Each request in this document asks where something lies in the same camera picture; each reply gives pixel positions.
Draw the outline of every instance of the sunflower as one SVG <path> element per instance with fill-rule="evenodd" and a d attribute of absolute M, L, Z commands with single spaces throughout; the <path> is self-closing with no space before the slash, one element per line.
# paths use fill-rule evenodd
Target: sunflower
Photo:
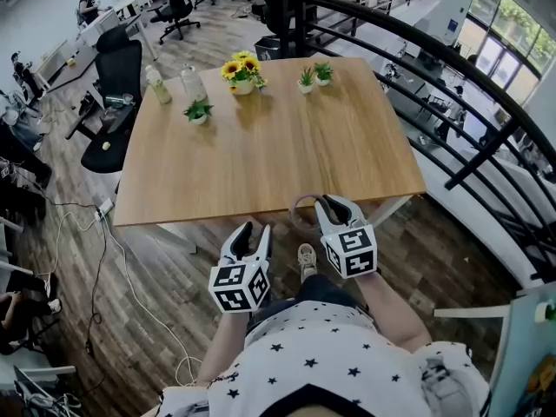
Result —
<path fill-rule="evenodd" d="M 234 60 L 243 60 L 247 57 L 253 57 L 253 54 L 251 54 L 249 51 L 241 51 L 232 54 L 232 57 L 234 58 Z"/>
<path fill-rule="evenodd" d="M 235 77 L 235 73 L 242 68 L 242 63 L 237 60 L 226 62 L 221 69 L 222 77 L 231 80 Z"/>
<path fill-rule="evenodd" d="M 243 66 L 248 73 L 254 74 L 261 71 L 261 64 L 254 57 L 246 57 L 243 59 Z"/>

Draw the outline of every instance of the woman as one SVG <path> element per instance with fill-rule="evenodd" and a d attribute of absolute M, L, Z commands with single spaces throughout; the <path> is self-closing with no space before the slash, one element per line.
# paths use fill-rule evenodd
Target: woman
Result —
<path fill-rule="evenodd" d="M 310 245 L 300 246 L 298 259 L 299 294 L 251 321 L 224 314 L 196 386 L 165 389 L 158 415 L 486 414 L 490 393 L 470 350 L 432 342 L 378 273 L 354 278 L 371 318 L 317 273 Z"/>
<path fill-rule="evenodd" d="M 23 96 L 15 91 L 6 95 L 0 90 L 0 119 L 29 151 L 37 151 L 43 141 L 30 126 L 30 117 L 42 119 L 41 113 L 28 107 Z"/>

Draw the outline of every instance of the white t-shirt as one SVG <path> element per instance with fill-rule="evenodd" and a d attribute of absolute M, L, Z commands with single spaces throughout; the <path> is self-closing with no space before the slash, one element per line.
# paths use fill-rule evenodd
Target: white t-shirt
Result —
<path fill-rule="evenodd" d="M 360 311 L 303 301 L 255 328 L 207 388 L 165 389 L 158 415 L 288 415 L 320 404 L 349 416 L 471 417 L 486 413 L 489 396 L 465 345 L 411 354 Z"/>

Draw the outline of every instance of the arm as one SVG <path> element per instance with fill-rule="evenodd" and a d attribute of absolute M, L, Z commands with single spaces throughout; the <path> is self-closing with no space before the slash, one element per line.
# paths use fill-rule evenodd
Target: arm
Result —
<path fill-rule="evenodd" d="M 2 326 L 4 329 L 9 330 L 11 325 L 13 324 L 14 320 L 14 312 L 16 310 L 16 305 L 20 302 L 23 297 L 21 294 L 8 294 L 11 296 L 11 303 L 10 307 L 8 308 L 8 312 L 6 312 L 5 318 L 2 320 Z"/>
<path fill-rule="evenodd" d="M 215 338 L 202 361 L 197 386 L 208 386 L 242 352 L 248 321 L 249 313 L 222 316 Z"/>
<path fill-rule="evenodd" d="M 98 6 L 95 4 L 94 6 L 91 6 L 90 8 L 87 8 L 87 2 L 85 2 L 85 1 L 79 2 L 79 12 L 81 12 L 82 14 L 87 14 L 88 12 L 91 12 L 92 10 L 98 10 Z"/>
<path fill-rule="evenodd" d="M 355 278 L 381 333 L 393 344 L 415 352 L 432 342 L 425 323 L 377 273 Z"/>

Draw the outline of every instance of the black railing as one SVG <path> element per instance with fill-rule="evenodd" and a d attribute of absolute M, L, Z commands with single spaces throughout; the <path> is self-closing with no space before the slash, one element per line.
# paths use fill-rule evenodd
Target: black railing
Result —
<path fill-rule="evenodd" d="M 445 184 L 446 189 L 450 190 L 456 186 L 465 189 L 520 245 L 537 271 L 537 274 L 532 276 L 533 279 L 556 280 L 556 270 L 554 270 L 554 264 L 552 263 L 552 260 L 556 261 L 556 226 L 553 226 L 549 219 L 549 216 L 556 217 L 556 201 L 550 193 L 549 183 L 535 168 L 535 162 L 531 162 L 512 143 L 512 140 L 513 135 L 519 130 L 520 133 L 528 137 L 528 140 L 533 143 L 532 146 L 544 156 L 546 161 L 556 169 L 556 151 L 550 142 L 531 117 L 490 77 L 475 68 L 473 64 L 461 57 L 452 48 L 413 26 L 389 16 L 394 8 L 402 4 L 411 4 L 412 0 L 387 0 L 386 2 L 384 0 L 378 2 L 377 0 L 378 6 L 374 7 L 367 6 L 369 1 L 371 0 L 283 0 L 283 7 L 293 9 L 295 12 L 295 32 L 291 35 L 289 26 L 284 24 L 283 34 L 281 35 L 282 56 L 291 56 L 292 50 L 295 51 L 295 56 L 311 56 L 315 52 L 327 56 L 338 56 L 339 54 L 329 47 L 337 41 L 343 41 L 386 58 L 390 63 L 390 72 L 385 76 L 375 72 L 383 88 L 394 91 L 397 95 L 420 107 L 420 112 L 425 111 L 438 118 L 449 129 L 467 141 L 469 146 L 476 149 L 477 152 L 470 159 L 465 158 L 458 150 L 448 144 L 446 136 L 437 136 L 417 116 L 410 116 L 393 103 L 394 110 L 399 118 L 419 131 L 423 142 L 429 142 L 434 147 L 445 150 L 459 163 L 460 168 L 450 168 L 446 162 L 443 162 L 434 152 L 431 152 L 430 148 L 419 141 L 415 141 L 414 138 L 409 138 L 412 146 L 449 176 L 449 180 Z M 317 18 L 315 22 L 307 22 L 304 15 L 308 5 L 314 5 L 319 10 L 326 9 L 328 13 L 325 17 Z M 323 20 L 334 14 L 340 15 L 340 21 L 336 18 L 334 23 L 329 25 L 322 23 Z M 403 55 L 392 55 L 358 38 L 358 29 L 366 23 L 378 26 L 407 42 L 417 45 L 422 51 L 426 51 L 427 55 L 432 56 L 434 60 L 443 63 L 443 69 L 448 67 L 454 73 L 464 76 L 468 82 L 476 85 L 480 91 L 492 98 L 508 114 L 507 122 L 497 128 L 476 107 L 458 97 L 432 73 L 411 63 Z M 295 42 L 294 49 L 290 48 L 292 40 Z M 430 103 L 428 99 L 421 99 L 415 94 L 419 91 L 413 93 L 406 86 L 397 82 L 400 77 L 397 67 L 403 68 L 404 72 L 433 85 L 442 94 L 452 99 L 453 105 L 460 105 L 464 112 L 474 116 L 484 125 L 486 129 L 485 136 L 480 139 L 472 137 L 464 130 L 458 119 L 451 119 L 445 115 L 446 111 L 443 112 L 438 103 Z M 539 200 L 532 199 L 527 194 L 528 187 L 524 187 L 523 181 L 521 183 L 516 181 L 506 169 L 505 164 L 495 156 L 501 146 L 505 147 L 516 163 L 531 176 L 527 183 L 530 182 L 532 186 L 539 189 L 546 200 L 544 203 L 553 210 L 550 215 L 543 215 Z M 502 188 L 496 181 L 490 180 L 490 177 L 484 171 L 485 164 L 491 165 L 498 172 L 499 177 L 509 184 L 509 187 L 514 190 L 522 202 L 516 203 L 510 196 L 513 194 L 507 193 L 506 188 Z M 476 183 L 467 180 L 469 176 L 474 176 L 479 181 L 481 189 L 478 189 Z M 481 194 L 484 189 L 487 190 L 491 201 Z M 498 203 L 498 208 L 493 206 L 492 199 Z"/>

